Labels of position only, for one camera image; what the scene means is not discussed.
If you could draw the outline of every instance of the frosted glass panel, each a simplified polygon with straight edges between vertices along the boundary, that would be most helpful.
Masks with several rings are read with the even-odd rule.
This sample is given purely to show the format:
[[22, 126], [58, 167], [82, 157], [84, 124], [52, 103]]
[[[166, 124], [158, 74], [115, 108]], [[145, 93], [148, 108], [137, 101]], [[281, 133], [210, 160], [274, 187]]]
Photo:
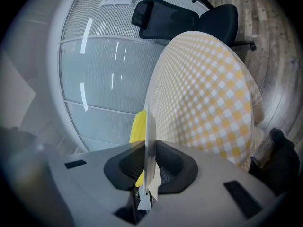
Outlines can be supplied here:
[[89, 150], [89, 152], [119, 146], [118, 144], [102, 142], [102, 141], [99, 141], [99, 140], [92, 140], [92, 139], [88, 139], [88, 138], [85, 138], [85, 137], [81, 137], [81, 140], [83, 141], [84, 145]]
[[91, 38], [61, 47], [65, 99], [122, 112], [143, 110], [153, 69], [164, 47], [125, 39]]
[[79, 135], [120, 145], [129, 142], [135, 115], [66, 104]]

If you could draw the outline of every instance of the chair headrest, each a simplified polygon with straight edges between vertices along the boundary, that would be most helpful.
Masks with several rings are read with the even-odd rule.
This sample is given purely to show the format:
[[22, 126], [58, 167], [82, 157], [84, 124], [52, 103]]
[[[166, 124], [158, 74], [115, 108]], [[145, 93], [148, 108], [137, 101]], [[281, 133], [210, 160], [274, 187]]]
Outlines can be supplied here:
[[151, 11], [154, 3], [150, 0], [144, 0], [137, 4], [132, 16], [132, 25], [145, 30], [151, 17]]

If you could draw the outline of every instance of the yellow gingham tablecloth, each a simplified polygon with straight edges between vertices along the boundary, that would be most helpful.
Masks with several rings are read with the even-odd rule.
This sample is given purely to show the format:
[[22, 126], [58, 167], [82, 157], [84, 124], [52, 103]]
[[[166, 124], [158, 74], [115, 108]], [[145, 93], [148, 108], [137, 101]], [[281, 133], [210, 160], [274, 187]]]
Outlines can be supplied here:
[[166, 46], [156, 67], [149, 104], [157, 138], [220, 154], [248, 171], [264, 111], [238, 56], [213, 36], [189, 31]]

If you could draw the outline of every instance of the wooden floor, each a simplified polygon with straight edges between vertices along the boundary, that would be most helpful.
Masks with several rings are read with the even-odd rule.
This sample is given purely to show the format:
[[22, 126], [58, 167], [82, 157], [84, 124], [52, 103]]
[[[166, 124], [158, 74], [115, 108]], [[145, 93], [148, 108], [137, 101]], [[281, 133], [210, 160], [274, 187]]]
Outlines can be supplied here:
[[238, 9], [236, 40], [254, 40], [234, 51], [252, 74], [261, 95], [265, 119], [261, 128], [284, 130], [303, 153], [303, 61], [298, 35], [275, 0], [210, 0], [214, 7], [231, 3]]

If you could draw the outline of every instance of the black slot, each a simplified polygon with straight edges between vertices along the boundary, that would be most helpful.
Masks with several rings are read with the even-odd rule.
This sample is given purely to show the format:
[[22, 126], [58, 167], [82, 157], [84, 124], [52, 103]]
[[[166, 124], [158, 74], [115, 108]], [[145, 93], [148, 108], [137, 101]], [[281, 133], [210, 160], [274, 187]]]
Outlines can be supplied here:
[[258, 203], [238, 181], [223, 183], [223, 185], [247, 219], [253, 217], [262, 210]]
[[85, 165], [85, 164], [87, 164], [86, 161], [78, 160], [78, 161], [72, 161], [69, 163], [65, 163], [65, 166], [67, 169], [71, 169], [71, 168], [78, 167], [78, 166]]

